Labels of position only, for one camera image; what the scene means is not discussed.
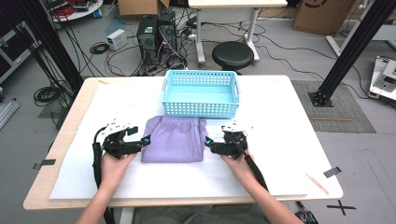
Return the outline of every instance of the white table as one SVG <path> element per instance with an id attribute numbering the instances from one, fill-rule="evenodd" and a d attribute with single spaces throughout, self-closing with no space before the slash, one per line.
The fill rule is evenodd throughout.
<path id="1" fill-rule="evenodd" d="M 332 167 L 290 80 L 279 75 L 242 76 L 238 81 L 241 102 L 234 119 L 254 127 L 247 132 L 247 141 L 270 192 L 280 201 L 341 198 L 343 191 L 336 176 L 327 178 L 323 174 Z M 138 139 L 143 134 L 146 117 L 163 113 L 162 84 L 163 77 L 85 80 L 47 157 L 56 162 L 41 168 L 24 201 L 24 208 L 85 207 L 96 192 L 91 146 L 94 133 L 109 119 L 128 114 L 140 128 L 134 136 Z M 125 107 L 117 107 L 120 102 Z M 100 105 L 103 110 L 96 110 Z M 115 106 L 114 111 L 106 109 L 112 106 Z M 206 127 L 209 135 L 221 124 L 234 119 L 209 119 Z M 70 161 L 77 169 L 74 173 L 73 169 L 72 173 L 65 173 Z M 199 181 L 190 183 L 188 174 Z M 329 194 L 304 174 L 313 176 Z M 53 196 L 54 191 L 63 188 L 67 189 L 64 195 Z M 139 157 L 136 158 L 110 206 L 253 202 L 219 156 L 206 149 L 204 161 L 189 164 L 142 164 Z"/>
<path id="2" fill-rule="evenodd" d="M 373 2 L 374 1 L 369 1 L 368 6 L 366 6 L 366 9 L 364 10 L 363 14 L 356 21 L 355 25 L 353 26 L 349 35 L 346 37 L 346 40 L 344 40 L 341 47 L 338 46 L 338 44 L 335 42 L 332 36 L 326 35 L 326 40 L 332 47 L 332 50 L 334 50 L 334 53 L 337 55 L 337 57 L 340 57 L 344 48 L 347 46 L 347 43 L 349 42 L 350 38 L 354 35 L 355 31 L 361 25 L 361 21 L 366 16 L 367 12 L 370 10 L 371 6 L 373 5 Z M 376 35 L 373 37 L 373 40 L 387 41 L 391 46 L 393 46 L 396 49 L 396 24 L 383 24 L 376 33 Z"/>
<path id="3" fill-rule="evenodd" d="M 85 17 L 88 15 L 91 15 L 94 11 L 98 10 L 103 4 L 103 0 L 97 0 L 96 3 L 91 3 L 90 6 L 88 7 L 88 10 L 86 11 L 74 11 L 73 14 L 71 14 L 68 17 L 60 17 L 59 20 L 58 18 L 53 19 L 54 21 L 72 21 L 79 19 L 81 17 Z"/>
<path id="4" fill-rule="evenodd" d="M 260 7 L 285 7 L 285 0 L 190 0 L 189 5 L 197 8 L 197 28 L 195 46 L 198 55 L 198 64 L 205 63 L 204 49 L 202 46 L 201 22 L 239 22 L 250 21 L 248 34 L 245 35 L 247 45 L 253 50 L 254 62 L 258 62 L 260 57 L 255 49 L 252 38 L 256 19 Z"/>

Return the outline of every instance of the human arm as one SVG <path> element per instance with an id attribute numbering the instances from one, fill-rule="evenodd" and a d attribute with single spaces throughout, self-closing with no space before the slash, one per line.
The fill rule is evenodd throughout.
<path id="1" fill-rule="evenodd" d="M 132 154 L 117 160 L 107 153 L 103 155 L 101 164 L 102 183 L 76 223 L 100 223 L 107 205 L 125 175 L 128 164 L 135 157 L 136 154 Z"/>
<path id="2" fill-rule="evenodd" d="M 239 180 L 272 224 L 303 223 L 259 184 L 243 155 L 237 160 L 228 156 L 221 156 L 221 158 L 228 164 L 233 175 Z"/>

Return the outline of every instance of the human hand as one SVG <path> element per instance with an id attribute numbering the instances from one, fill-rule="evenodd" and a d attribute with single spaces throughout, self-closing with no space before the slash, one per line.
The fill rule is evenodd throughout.
<path id="1" fill-rule="evenodd" d="M 255 183 L 259 183 L 254 176 L 253 172 L 251 171 L 250 167 L 248 166 L 247 162 L 245 161 L 245 156 L 241 155 L 238 159 L 234 159 L 232 157 L 221 155 L 221 158 L 227 163 L 230 167 L 233 175 L 239 180 L 242 186 L 247 189 L 251 187 Z"/>
<path id="2" fill-rule="evenodd" d="M 116 189 L 119 186 L 129 163 L 136 157 L 137 153 L 121 156 L 118 160 L 108 153 L 102 158 L 102 183 L 101 188 Z"/>

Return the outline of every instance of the black tape mark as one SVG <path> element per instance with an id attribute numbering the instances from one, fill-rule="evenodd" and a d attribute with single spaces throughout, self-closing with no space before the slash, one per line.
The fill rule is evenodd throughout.
<path id="1" fill-rule="evenodd" d="M 344 216 L 347 215 L 345 209 L 354 209 L 354 210 L 356 210 L 356 207 L 354 207 L 354 206 L 343 206 L 343 204 L 341 203 L 340 200 L 338 200 L 338 204 L 339 204 L 339 206 L 337 206 L 337 205 L 327 205 L 327 207 L 328 208 L 339 208 L 339 209 L 341 209 L 341 211 L 343 212 Z"/>
<path id="2" fill-rule="evenodd" d="M 326 175 L 327 178 L 331 177 L 332 175 L 338 175 L 341 173 L 341 169 L 337 167 L 334 167 L 328 171 L 326 171 L 325 173 L 323 173 L 324 175 Z"/>
<path id="3" fill-rule="evenodd" d="M 55 162 L 56 162 L 56 160 L 43 160 L 41 163 L 35 163 L 35 165 L 33 165 L 33 169 L 39 170 L 39 169 L 41 169 L 41 166 L 53 165 L 53 164 L 55 164 Z"/>

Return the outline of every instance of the round stool seat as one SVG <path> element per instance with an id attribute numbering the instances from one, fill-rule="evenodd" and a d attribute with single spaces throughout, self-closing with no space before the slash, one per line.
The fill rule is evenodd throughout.
<path id="1" fill-rule="evenodd" d="M 213 48 L 212 58 L 223 70 L 236 71 L 253 63 L 254 54 L 247 45 L 228 41 Z"/>

